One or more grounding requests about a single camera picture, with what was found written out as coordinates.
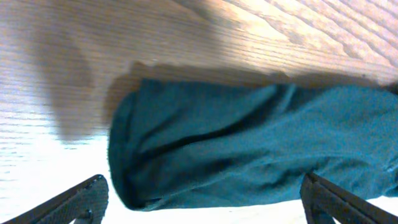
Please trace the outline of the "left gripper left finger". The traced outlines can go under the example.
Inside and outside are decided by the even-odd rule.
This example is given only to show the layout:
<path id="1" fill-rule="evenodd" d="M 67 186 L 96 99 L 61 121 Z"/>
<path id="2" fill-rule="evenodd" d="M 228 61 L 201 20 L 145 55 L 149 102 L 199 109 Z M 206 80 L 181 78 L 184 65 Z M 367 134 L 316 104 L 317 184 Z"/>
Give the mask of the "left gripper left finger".
<path id="1" fill-rule="evenodd" d="M 97 174 L 4 224 L 101 224 L 108 194 L 105 177 Z"/>

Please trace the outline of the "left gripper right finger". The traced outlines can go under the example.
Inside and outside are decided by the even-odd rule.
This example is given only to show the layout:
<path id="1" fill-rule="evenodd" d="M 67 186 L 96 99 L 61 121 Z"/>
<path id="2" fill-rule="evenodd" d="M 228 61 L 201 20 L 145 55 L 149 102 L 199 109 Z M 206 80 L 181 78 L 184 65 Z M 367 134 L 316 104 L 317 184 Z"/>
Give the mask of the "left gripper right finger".
<path id="1" fill-rule="evenodd" d="M 303 178 L 300 196 L 308 224 L 397 224 L 397 216 L 314 173 Z"/>

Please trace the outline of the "black t-shirt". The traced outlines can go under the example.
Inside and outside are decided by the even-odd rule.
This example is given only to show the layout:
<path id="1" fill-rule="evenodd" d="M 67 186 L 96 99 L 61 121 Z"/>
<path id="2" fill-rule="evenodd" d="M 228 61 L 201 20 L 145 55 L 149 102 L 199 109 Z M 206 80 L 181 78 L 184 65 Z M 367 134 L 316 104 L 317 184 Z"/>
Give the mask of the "black t-shirt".
<path id="1" fill-rule="evenodd" d="M 120 199 L 143 212 L 297 200 L 309 172 L 396 197 L 397 95 L 143 80 L 113 116 L 108 161 Z"/>

